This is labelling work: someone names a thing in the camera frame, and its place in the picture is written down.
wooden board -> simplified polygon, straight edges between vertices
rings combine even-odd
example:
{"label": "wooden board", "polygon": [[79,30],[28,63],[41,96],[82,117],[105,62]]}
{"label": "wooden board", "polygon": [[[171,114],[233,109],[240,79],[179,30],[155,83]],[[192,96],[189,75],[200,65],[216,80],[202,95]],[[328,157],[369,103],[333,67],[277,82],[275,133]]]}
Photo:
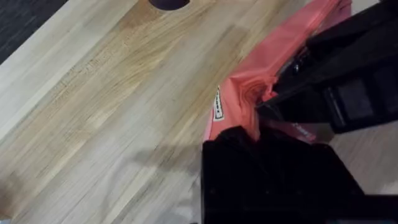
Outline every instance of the wooden board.
{"label": "wooden board", "polygon": [[217,85],[298,0],[69,0],[0,66],[0,211],[13,223],[200,221]]}

light wood plank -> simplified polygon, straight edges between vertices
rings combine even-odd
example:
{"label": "light wood plank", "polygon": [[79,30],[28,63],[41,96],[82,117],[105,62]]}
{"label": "light wood plank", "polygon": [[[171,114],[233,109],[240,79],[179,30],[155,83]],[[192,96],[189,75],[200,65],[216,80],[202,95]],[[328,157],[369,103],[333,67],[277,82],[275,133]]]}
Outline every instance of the light wood plank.
{"label": "light wood plank", "polygon": [[303,4],[71,0],[0,67],[2,209],[14,223],[199,221],[216,87]]}

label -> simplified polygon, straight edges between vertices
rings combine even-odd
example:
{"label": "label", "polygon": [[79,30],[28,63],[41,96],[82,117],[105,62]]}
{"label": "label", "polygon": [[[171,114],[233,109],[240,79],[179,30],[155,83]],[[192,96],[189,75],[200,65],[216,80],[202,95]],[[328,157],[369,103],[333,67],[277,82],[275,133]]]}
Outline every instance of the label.
{"label": "label", "polygon": [[214,100],[213,106],[213,121],[222,121],[224,120],[223,106],[221,105],[221,95],[220,95],[220,86],[217,88],[216,99]]}

wood grain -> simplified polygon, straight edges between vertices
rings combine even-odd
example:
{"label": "wood grain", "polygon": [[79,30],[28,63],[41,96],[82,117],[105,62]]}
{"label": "wood grain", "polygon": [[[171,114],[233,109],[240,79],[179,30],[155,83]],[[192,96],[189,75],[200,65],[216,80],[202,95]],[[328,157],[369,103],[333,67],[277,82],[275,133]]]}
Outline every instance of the wood grain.
{"label": "wood grain", "polygon": [[0,66],[13,223],[200,221],[217,85],[304,1],[69,0]]}

coral bag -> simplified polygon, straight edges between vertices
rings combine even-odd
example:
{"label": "coral bag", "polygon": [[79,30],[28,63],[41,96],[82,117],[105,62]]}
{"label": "coral bag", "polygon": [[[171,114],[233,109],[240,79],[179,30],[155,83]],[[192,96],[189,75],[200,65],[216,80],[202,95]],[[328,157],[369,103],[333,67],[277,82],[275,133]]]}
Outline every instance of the coral bag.
{"label": "coral bag", "polygon": [[[258,139],[255,107],[276,95],[272,87],[279,71],[309,37],[350,15],[351,0],[313,0],[273,30],[219,86],[205,140],[213,140],[223,130],[235,126],[242,126],[253,139]],[[299,124],[292,124],[285,131],[299,139],[314,139]]]}

